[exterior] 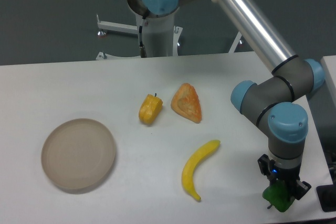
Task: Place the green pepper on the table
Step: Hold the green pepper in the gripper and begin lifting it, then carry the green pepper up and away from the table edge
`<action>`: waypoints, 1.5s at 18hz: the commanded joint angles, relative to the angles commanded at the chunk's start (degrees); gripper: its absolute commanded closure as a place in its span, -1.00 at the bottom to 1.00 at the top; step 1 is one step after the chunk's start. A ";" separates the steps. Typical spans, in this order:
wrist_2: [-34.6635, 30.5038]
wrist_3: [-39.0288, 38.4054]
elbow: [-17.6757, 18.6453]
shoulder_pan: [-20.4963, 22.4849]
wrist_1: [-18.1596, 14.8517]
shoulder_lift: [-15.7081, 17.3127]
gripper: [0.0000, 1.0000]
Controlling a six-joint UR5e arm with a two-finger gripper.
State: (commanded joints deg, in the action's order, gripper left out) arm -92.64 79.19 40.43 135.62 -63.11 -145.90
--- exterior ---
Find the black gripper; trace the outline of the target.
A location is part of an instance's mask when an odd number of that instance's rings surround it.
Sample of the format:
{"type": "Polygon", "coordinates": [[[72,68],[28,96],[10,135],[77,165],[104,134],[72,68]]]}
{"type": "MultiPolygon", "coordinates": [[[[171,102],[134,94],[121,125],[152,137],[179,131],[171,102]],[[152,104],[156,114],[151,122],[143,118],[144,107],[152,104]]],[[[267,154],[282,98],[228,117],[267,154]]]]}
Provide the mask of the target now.
{"type": "Polygon", "coordinates": [[[300,200],[310,189],[311,185],[306,181],[299,180],[301,169],[300,159],[270,159],[263,154],[258,159],[259,169],[262,175],[266,176],[269,184],[265,191],[269,190],[276,182],[276,179],[283,181],[296,181],[293,189],[293,196],[300,200]]]}

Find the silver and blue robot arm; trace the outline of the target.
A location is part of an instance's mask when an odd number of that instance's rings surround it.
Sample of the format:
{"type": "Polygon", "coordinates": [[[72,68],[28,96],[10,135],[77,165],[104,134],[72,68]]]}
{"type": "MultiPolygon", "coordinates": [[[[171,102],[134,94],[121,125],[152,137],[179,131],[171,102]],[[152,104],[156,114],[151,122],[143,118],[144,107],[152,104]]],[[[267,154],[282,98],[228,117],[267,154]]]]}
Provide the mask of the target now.
{"type": "MultiPolygon", "coordinates": [[[[140,56],[173,54],[173,18],[178,8],[194,0],[128,0],[137,14],[140,56]]],[[[218,4],[272,74],[255,84],[243,81],[231,94],[234,107],[268,137],[269,154],[259,160],[271,186],[284,185],[288,200],[301,199],[310,185],[299,177],[308,133],[306,111],[295,101],[324,83],[322,66],[301,60],[252,0],[211,0],[218,4]]]]}

